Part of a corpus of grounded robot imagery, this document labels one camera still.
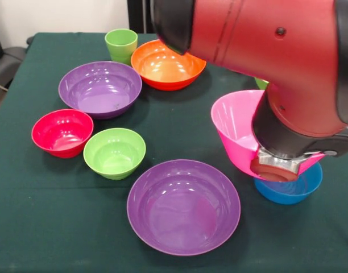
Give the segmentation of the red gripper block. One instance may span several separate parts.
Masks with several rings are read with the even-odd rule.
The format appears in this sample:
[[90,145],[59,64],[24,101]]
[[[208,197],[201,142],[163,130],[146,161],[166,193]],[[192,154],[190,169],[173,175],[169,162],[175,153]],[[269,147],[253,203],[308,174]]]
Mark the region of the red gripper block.
[[260,163],[259,158],[255,158],[251,161],[250,170],[263,180],[268,181],[289,182],[298,179],[297,173],[285,168]]

